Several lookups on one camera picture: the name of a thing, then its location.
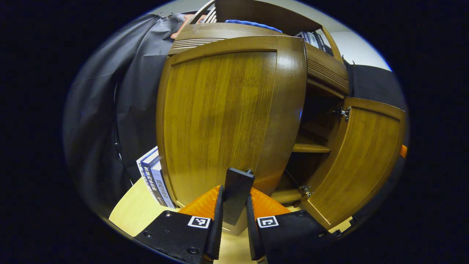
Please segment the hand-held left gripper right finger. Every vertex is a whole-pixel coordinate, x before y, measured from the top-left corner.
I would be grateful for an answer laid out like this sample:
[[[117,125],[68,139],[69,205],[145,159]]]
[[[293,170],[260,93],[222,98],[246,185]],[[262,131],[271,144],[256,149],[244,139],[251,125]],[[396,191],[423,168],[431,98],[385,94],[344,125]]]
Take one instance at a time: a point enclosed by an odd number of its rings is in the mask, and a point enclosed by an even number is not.
[[[259,264],[312,264],[320,249],[339,238],[307,211],[291,212],[251,188],[246,203],[251,259]]]

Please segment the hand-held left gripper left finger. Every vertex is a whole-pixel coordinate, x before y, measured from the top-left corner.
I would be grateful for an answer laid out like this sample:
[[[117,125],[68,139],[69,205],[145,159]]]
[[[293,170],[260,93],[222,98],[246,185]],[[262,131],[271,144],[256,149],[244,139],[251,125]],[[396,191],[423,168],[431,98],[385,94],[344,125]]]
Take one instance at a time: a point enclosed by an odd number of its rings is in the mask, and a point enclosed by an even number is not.
[[[212,264],[221,247],[223,196],[219,185],[179,212],[165,210],[134,240],[163,264]]]

